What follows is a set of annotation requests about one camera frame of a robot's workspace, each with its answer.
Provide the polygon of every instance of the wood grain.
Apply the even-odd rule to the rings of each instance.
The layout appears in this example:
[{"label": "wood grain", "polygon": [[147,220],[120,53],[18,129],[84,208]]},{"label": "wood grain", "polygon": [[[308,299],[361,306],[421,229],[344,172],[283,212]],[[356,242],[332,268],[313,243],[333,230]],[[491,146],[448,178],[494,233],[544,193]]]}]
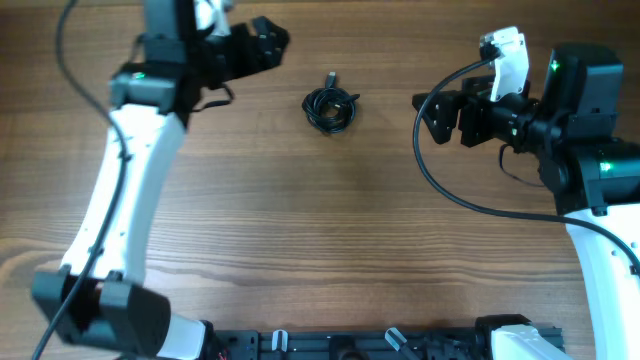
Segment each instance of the wood grain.
[{"label": "wood grain", "polygon": [[[33,273],[55,269],[75,236],[105,127],[54,66],[59,8],[0,8],[0,354],[23,359],[46,325],[29,299]],[[593,358],[580,266],[563,227],[474,214],[431,189],[413,159],[411,96],[474,61],[480,34],[516,24],[536,95],[555,43],[617,50],[625,63],[618,133],[640,141],[638,8],[577,0],[239,4],[232,22],[266,15],[292,43],[277,70],[230,83],[232,106],[192,118],[154,221],[147,286],[219,329],[437,327],[522,313],[563,327],[574,358]],[[78,9],[67,33],[73,71],[106,99],[107,79],[142,30],[136,6]],[[325,137],[300,103],[329,71],[362,97],[354,125]],[[429,167],[454,193],[552,213],[547,192],[499,172],[497,148],[436,146],[423,136]],[[530,157],[509,155],[506,166],[536,177]],[[113,358],[57,339],[47,355]]]}]

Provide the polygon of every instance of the green indicator light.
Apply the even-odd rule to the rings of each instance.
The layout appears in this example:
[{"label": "green indicator light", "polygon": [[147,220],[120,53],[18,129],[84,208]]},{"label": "green indicator light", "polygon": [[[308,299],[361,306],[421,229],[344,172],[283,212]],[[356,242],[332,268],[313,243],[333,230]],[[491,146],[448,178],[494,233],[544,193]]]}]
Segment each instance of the green indicator light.
[{"label": "green indicator light", "polygon": [[611,165],[611,163],[600,163],[600,171],[609,171],[611,169],[613,169],[613,165]]}]

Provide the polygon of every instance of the wooden tabletop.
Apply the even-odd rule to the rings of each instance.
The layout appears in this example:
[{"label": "wooden tabletop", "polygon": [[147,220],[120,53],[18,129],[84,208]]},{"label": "wooden tabletop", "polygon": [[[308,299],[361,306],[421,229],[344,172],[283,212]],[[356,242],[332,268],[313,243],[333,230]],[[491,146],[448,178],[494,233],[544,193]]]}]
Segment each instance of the wooden tabletop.
[{"label": "wooden tabletop", "polygon": [[[143,31],[141,8],[127,2],[81,7],[67,25],[70,66],[104,103],[107,80]],[[56,269],[73,241],[104,150],[100,117],[54,66],[60,3],[0,5],[3,359],[30,356],[46,326],[30,299],[33,274]],[[289,30],[291,45],[281,67],[229,83],[231,106],[192,117],[151,231],[146,285],[219,329],[433,328],[521,313],[562,327],[571,356],[593,358],[584,283],[564,227],[476,214],[434,191],[413,157],[411,97],[476,61],[481,34],[517,25],[536,96],[554,44],[615,49],[625,63],[617,134],[640,141],[639,8],[633,0],[237,5],[232,23],[266,15]],[[327,137],[300,104],[330,71],[362,96],[354,124]],[[467,149],[459,134],[443,146],[423,135],[427,165],[455,194],[554,212],[548,191],[500,172],[499,142]],[[509,154],[505,164],[536,179],[530,156]],[[57,338],[46,352],[94,357],[114,355]]]}]

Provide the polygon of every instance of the cable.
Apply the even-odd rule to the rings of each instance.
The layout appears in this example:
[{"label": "cable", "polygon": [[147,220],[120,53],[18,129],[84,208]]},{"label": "cable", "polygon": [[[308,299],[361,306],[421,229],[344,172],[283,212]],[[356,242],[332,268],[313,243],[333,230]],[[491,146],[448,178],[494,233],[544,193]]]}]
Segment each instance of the cable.
[{"label": "cable", "polygon": [[627,246],[627,244],[624,243],[624,241],[622,241],[620,238],[618,238],[616,235],[614,235],[612,232],[610,232],[605,228],[602,228],[598,225],[592,224],[587,221],[573,219],[569,217],[495,210],[495,209],[479,206],[453,195],[448,190],[443,188],[440,184],[438,184],[438,182],[433,178],[433,176],[431,176],[431,174],[427,170],[424,160],[422,159],[422,154],[420,152],[420,136],[419,136],[420,123],[422,122],[422,117],[423,116],[425,117],[425,121],[433,121],[429,118],[429,115],[426,113],[426,109],[429,106],[429,103],[431,103],[431,101],[436,96],[436,94],[438,94],[440,90],[442,90],[445,86],[447,86],[447,84],[449,84],[453,80],[459,78],[460,76],[470,71],[473,71],[479,67],[489,64],[494,59],[495,57],[491,57],[485,60],[477,61],[447,76],[438,85],[436,85],[435,88],[433,88],[431,93],[429,93],[429,96],[427,96],[427,98],[424,100],[424,103],[422,103],[422,106],[418,111],[415,123],[413,125],[413,151],[416,156],[416,161],[418,162],[418,166],[420,167],[420,171],[422,172],[422,175],[424,175],[425,179],[427,179],[427,181],[429,182],[429,184],[431,184],[431,186],[433,186],[439,193],[444,195],[444,197],[446,197],[447,199],[453,201],[454,203],[460,206],[464,206],[467,209],[477,211],[482,214],[499,216],[499,217],[510,218],[510,219],[547,221],[547,222],[553,222],[553,223],[569,224],[569,225],[581,226],[591,231],[595,231],[598,234],[611,240],[611,242],[613,242],[616,246],[618,246],[629,257],[629,260],[631,261],[631,264],[633,265],[633,268],[634,268],[631,270],[632,273],[640,276],[640,261],[638,260],[638,257],[633,253],[631,248],[629,248],[629,246]]},{"label": "cable", "polygon": [[[313,90],[302,102],[309,124],[325,134],[344,131],[356,117],[355,101],[360,94],[349,95],[344,89],[335,87],[336,82],[336,73],[329,73],[325,87]],[[338,113],[325,116],[329,107],[337,109]]]},{"label": "cable", "polygon": [[89,103],[89,105],[92,108],[94,108],[107,121],[107,123],[111,127],[113,127],[121,147],[120,170],[118,173],[118,180],[116,182],[115,190],[113,192],[113,197],[111,198],[111,202],[109,203],[109,207],[107,208],[104,221],[100,226],[100,230],[98,232],[98,237],[96,238],[96,242],[91,247],[91,253],[89,254],[89,259],[87,260],[87,263],[82,269],[82,272],[80,273],[80,275],[78,275],[78,278],[76,279],[75,284],[69,291],[69,294],[66,296],[66,298],[62,302],[62,305],[60,306],[56,314],[53,316],[53,318],[51,319],[49,326],[45,330],[44,334],[42,335],[42,338],[40,339],[40,342],[38,343],[38,346],[36,346],[33,352],[33,356],[31,357],[32,360],[37,360],[42,356],[44,348],[46,347],[47,342],[51,338],[51,335],[53,335],[53,332],[58,326],[58,323],[60,323],[60,320],[62,319],[64,314],[68,311],[69,306],[71,305],[75,296],[78,294],[78,292],[82,288],[87,276],[89,275],[89,272],[95,265],[96,260],[98,259],[100,254],[102,253],[102,245],[104,244],[107,230],[109,229],[109,225],[113,220],[113,215],[114,215],[116,206],[118,204],[118,201],[122,196],[122,189],[124,187],[124,181],[127,173],[127,162],[131,157],[129,155],[129,151],[127,149],[127,143],[125,141],[125,137],[120,126],[111,118],[111,116],[109,116],[109,113],[107,112],[107,110],[105,110],[102,107],[102,105],[100,105],[98,100],[96,100],[87,90],[84,89],[82,85],[80,85],[80,83],[78,83],[78,81],[75,79],[75,77],[71,74],[71,72],[67,68],[67,65],[64,61],[64,49],[63,49],[64,25],[65,25],[65,22],[67,21],[67,18],[69,17],[69,14],[73,10],[77,2],[78,2],[77,0],[69,0],[67,5],[64,7],[64,10],[62,11],[62,14],[60,15],[60,19],[58,20],[58,25],[56,27],[56,40],[55,40],[56,63],[58,65],[60,72],[62,73],[64,78],[67,80],[67,82],[71,85],[71,87],[82,98],[84,98]]},{"label": "cable", "polygon": [[529,182],[527,180],[521,179],[515,175],[513,175],[512,173],[508,172],[507,170],[504,169],[504,166],[502,165],[502,159],[504,158],[504,151],[508,148],[511,147],[511,145],[509,144],[502,144],[502,146],[500,146],[500,153],[498,153],[498,165],[500,165],[500,170],[502,170],[502,172],[507,175],[508,177],[512,178],[513,180],[519,181],[525,185],[529,185],[529,186],[534,186],[534,187],[544,187],[544,185],[542,184],[534,184],[532,182]]}]

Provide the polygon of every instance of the wooden table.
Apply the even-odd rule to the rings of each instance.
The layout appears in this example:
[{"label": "wooden table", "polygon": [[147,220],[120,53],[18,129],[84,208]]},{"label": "wooden table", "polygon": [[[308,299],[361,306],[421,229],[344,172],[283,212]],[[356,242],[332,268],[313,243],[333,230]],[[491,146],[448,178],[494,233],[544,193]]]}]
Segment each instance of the wooden table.
[{"label": "wooden table", "polygon": [[[4,359],[30,356],[46,326],[30,300],[33,273],[57,268],[103,154],[105,126],[54,66],[61,2],[0,5]],[[472,213],[434,191],[413,158],[411,96],[477,60],[481,34],[517,25],[527,37],[536,96],[555,43],[592,41],[617,50],[625,63],[617,133],[640,141],[634,3],[239,4],[233,23],[266,15],[289,30],[292,42],[278,69],[230,83],[232,106],[193,116],[155,217],[146,285],[166,294],[173,309],[219,329],[469,326],[477,316],[522,313],[562,327],[568,353],[592,358],[584,283],[563,226]],[[106,103],[107,80],[143,30],[141,8],[82,7],[67,29],[73,71]],[[327,137],[309,126],[300,103],[330,71],[362,97],[353,126]],[[499,171],[497,141],[469,150],[457,139],[437,146],[423,135],[428,166],[455,194],[553,213],[547,191]],[[508,155],[506,166],[536,177],[530,156]],[[57,338],[46,354],[113,358]]]}]

